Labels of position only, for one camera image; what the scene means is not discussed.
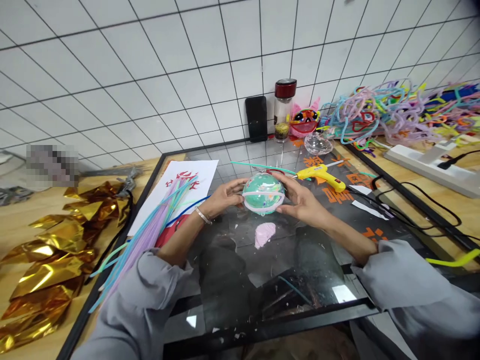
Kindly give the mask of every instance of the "white power strip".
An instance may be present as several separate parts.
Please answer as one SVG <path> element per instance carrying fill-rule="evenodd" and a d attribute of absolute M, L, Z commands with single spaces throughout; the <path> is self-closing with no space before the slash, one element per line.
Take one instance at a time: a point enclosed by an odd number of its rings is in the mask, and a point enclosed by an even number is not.
<path fill-rule="evenodd" d="M 452 165 L 447 170 L 437 167 L 440 157 L 455 144 L 437 144 L 425 154 L 403 145 L 395 145 L 385 153 L 385 158 L 431 179 L 469 198 L 480 198 L 480 174 Z"/>

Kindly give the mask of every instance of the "clear plastic sphere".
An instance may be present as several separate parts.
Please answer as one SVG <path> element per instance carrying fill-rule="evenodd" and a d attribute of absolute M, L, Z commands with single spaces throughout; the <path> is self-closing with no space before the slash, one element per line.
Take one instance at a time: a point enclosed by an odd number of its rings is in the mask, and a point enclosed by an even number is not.
<path fill-rule="evenodd" d="M 269 173 L 253 175 L 243 187 L 243 204 L 259 215 L 271 214 L 284 202 L 285 189 Z"/>
<path fill-rule="evenodd" d="M 325 155 L 334 149 L 332 142 L 318 132 L 309 133 L 303 140 L 306 150 L 313 155 Z"/>

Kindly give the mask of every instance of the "hand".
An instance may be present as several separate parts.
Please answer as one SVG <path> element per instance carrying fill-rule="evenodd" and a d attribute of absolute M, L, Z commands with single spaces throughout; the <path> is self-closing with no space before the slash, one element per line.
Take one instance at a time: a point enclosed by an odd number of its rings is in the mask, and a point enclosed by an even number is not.
<path fill-rule="evenodd" d="M 291 177 L 274 172 L 273 177 L 283 183 L 286 189 L 286 197 L 294 205 L 280 205 L 276 211 L 288 214 L 304 223 L 319 229 L 328 226 L 335 217 L 325 209 L 314 194 L 306 187 L 300 185 Z"/>
<path fill-rule="evenodd" d="M 244 197 L 236 193 L 243 190 L 248 180 L 248 178 L 239 178 L 220 185 L 198 209 L 211 220 L 220 215 L 229 206 L 241 204 L 244 201 Z"/>

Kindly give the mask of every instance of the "gray sleeve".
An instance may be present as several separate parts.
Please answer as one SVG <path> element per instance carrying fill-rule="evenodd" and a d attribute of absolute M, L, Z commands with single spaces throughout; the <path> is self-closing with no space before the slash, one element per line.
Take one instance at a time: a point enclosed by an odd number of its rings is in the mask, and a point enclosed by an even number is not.
<path fill-rule="evenodd" d="M 406 241 L 382 240 L 378 252 L 352 270 L 376 306 L 390 313 L 415 356 L 478 355 L 480 299 L 451 285 Z"/>
<path fill-rule="evenodd" d="M 192 267 L 171 266 L 157 251 L 145 252 L 125 275 L 73 360 L 162 358 L 164 326 Z"/>

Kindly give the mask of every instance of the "black phone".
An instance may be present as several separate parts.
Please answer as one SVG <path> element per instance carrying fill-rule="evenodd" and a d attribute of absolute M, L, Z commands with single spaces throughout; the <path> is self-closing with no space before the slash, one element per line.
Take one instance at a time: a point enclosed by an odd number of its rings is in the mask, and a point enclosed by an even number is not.
<path fill-rule="evenodd" d="M 268 139 L 267 133 L 267 99 L 265 96 L 247 97 L 245 99 L 246 119 L 250 141 L 259 143 Z"/>

